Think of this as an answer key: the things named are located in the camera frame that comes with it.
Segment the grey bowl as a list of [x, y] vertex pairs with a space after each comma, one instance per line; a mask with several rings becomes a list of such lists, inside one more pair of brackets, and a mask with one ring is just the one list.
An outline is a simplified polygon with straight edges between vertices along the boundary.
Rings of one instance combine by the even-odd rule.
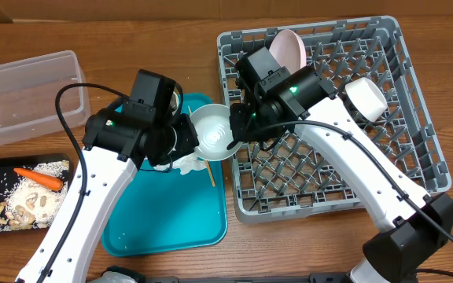
[[195, 154], [202, 160], [221, 161], [232, 157], [241, 143], [234, 143], [230, 129], [230, 108], [221, 104], [203, 105], [196, 109], [190, 119], [197, 132], [199, 146]]

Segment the white round plate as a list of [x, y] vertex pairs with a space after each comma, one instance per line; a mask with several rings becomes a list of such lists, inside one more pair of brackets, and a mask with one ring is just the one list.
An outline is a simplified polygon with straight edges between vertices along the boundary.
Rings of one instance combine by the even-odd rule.
[[274, 38], [269, 48], [275, 60], [294, 74], [307, 65], [306, 52], [301, 37], [294, 31], [284, 29]]

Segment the orange carrot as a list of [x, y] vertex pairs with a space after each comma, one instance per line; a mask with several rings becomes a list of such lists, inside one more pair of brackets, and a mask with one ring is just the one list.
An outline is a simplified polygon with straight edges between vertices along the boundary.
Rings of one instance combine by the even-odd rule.
[[47, 189], [51, 189], [53, 191], [61, 191], [64, 185], [64, 183], [59, 178], [54, 176], [41, 174], [36, 171], [30, 171], [24, 168], [14, 168], [13, 170], [18, 175], [31, 179], [41, 186], [45, 186]]

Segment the white ceramic bowl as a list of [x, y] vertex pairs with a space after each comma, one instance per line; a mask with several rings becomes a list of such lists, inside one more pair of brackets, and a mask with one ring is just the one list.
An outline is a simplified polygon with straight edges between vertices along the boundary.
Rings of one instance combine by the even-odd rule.
[[345, 91], [354, 107], [370, 122], [375, 122], [388, 108], [384, 94], [367, 77], [346, 84]]

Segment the white paper cup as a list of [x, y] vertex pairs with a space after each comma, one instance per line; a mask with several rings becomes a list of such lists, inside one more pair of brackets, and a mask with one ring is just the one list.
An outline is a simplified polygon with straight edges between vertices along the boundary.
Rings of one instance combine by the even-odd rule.
[[176, 92], [174, 92], [169, 105], [172, 115], [175, 115], [176, 112], [178, 111], [179, 104], [180, 104], [179, 95]]

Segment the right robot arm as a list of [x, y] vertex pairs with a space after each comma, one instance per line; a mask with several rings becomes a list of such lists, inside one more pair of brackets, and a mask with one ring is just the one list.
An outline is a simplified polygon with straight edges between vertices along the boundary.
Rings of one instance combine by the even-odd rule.
[[345, 180], [369, 213], [377, 234], [348, 282], [408, 282], [451, 237], [453, 200], [407, 177], [349, 115], [333, 83], [310, 66], [296, 72], [266, 48], [235, 64], [244, 103], [230, 108], [235, 142], [265, 142], [292, 132]]

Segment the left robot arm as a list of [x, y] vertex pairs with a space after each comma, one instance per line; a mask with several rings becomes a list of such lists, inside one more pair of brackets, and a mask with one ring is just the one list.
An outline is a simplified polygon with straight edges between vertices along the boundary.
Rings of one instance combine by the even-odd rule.
[[172, 167], [199, 144], [190, 117], [182, 112], [182, 88], [173, 79], [139, 70], [129, 95], [118, 92], [114, 102], [87, 120], [82, 141], [76, 141], [61, 111], [61, 97], [71, 88], [58, 91], [55, 109], [79, 164], [18, 282], [84, 282], [113, 208], [143, 162]]

